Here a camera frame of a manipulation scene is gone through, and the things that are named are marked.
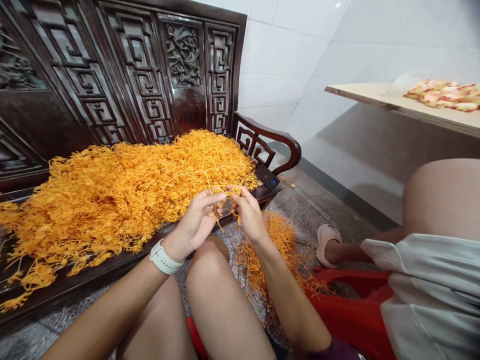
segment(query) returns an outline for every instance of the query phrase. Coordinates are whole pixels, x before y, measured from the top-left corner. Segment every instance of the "smartphone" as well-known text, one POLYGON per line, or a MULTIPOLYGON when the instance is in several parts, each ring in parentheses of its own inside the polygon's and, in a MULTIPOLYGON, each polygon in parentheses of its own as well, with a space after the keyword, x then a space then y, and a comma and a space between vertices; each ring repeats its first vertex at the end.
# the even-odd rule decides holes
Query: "smartphone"
POLYGON ((280 179, 264 164, 261 164, 256 168, 255 174, 268 190, 273 190, 278 184, 280 184, 280 179))

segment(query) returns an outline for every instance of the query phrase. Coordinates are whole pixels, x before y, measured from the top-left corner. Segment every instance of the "carved wooden backrest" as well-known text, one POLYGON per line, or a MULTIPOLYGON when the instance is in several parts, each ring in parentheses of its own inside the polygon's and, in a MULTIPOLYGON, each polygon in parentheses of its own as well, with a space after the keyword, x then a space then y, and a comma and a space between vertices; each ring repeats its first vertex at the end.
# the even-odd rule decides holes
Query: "carved wooden backrest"
POLYGON ((232 134, 247 17, 187 0, 0 3, 0 191, 90 144, 232 134))

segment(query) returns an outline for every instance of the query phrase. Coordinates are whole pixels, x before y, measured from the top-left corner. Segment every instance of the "pink sandal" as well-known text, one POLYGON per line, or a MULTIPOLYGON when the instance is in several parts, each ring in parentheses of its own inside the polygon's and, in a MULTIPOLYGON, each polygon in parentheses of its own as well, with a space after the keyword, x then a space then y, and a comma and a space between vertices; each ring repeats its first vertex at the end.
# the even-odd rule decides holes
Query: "pink sandal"
POLYGON ((335 269, 338 265, 332 265, 325 258, 325 247, 330 240, 336 240, 339 243, 342 243, 340 232, 331 224, 323 224, 318 228, 318 231, 316 232, 316 238, 318 239, 316 258, 324 267, 328 269, 335 269))

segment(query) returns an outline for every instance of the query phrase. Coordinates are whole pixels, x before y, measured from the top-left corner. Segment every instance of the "thigh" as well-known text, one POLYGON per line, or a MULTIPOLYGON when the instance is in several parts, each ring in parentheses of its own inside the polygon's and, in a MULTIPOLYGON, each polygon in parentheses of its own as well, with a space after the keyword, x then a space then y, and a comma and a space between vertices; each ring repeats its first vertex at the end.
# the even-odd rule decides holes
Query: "thigh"
POLYGON ((405 235, 480 241, 480 160, 449 159, 418 169, 405 186, 405 235))
POLYGON ((197 359, 182 293, 170 276, 150 300, 116 351, 117 359, 197 359))
POLYGON ((210 359, 275 359, 254 308, 214 241, 196 251, 186 293, 210 359))

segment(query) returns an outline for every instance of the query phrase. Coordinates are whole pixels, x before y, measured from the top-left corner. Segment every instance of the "white shorts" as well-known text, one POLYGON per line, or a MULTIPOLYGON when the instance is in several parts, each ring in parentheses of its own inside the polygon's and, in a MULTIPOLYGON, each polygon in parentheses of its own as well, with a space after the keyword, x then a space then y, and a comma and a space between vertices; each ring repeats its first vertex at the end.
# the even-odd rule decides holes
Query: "white shorts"
POLYGON ((411 234, 361 248, 392 272, 381 314, 397 360, 480 359, 480 242, 411 234))

